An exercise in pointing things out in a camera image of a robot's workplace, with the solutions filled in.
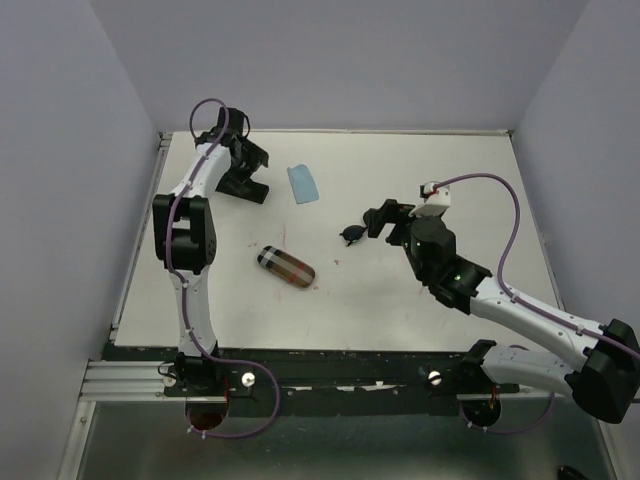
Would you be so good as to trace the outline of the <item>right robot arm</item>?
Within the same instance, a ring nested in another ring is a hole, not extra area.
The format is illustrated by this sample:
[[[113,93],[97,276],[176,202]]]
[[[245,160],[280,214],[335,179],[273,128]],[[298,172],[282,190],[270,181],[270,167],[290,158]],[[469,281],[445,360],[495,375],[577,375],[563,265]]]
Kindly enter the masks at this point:
[[[479,357],[464,362],[469,390],[520,384],[570,397],[592,417],[619,424],[639,390],[639,342],[633,328],[573,316],[517,292],[488,269],[456,252],[456,237],[440,215],[421,215],[411,204],[386,200],[363,215],[376,238],[403,249],[414,276],[444,306],[497,323],[541,346],[518,353],[493,342],[477,343]]]

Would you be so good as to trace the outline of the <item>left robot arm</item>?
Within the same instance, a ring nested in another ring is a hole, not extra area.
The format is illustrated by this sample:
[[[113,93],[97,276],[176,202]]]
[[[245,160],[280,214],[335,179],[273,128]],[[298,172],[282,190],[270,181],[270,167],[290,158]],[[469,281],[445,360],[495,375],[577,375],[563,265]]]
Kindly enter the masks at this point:
[[[249,139],[246,113],[224,105],[210,130],[193,134],[195,159],[178,185],[152,201],[155,254],[176,292],[180,334],[167,375],[201,395],[214,393],[222,372],[213,360],[217,338],[208,293],[209,269],[217,253],[210,206],[215,192],[262,204],[269,187],[252,179],[267,167],[268,153]]]

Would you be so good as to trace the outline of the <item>plaid glasses case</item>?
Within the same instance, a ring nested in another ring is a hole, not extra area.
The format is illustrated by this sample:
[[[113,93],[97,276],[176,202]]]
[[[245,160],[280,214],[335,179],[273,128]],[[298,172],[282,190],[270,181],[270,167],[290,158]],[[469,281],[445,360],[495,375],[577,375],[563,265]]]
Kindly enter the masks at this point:
[[[309,288],[316,278],[316,272],[309,264],[273,246],[266,246],[259,252],[257,263],[299,289]]]

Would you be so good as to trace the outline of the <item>black glasses case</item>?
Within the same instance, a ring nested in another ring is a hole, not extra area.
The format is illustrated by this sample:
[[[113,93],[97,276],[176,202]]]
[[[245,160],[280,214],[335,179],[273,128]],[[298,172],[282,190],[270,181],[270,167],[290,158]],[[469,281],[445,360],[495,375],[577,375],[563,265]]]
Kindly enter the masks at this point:
[[[252,179],[251,171],[230,170],[218,183],[215,191],[256,204],[263,204],[269,194],[269,186]]]

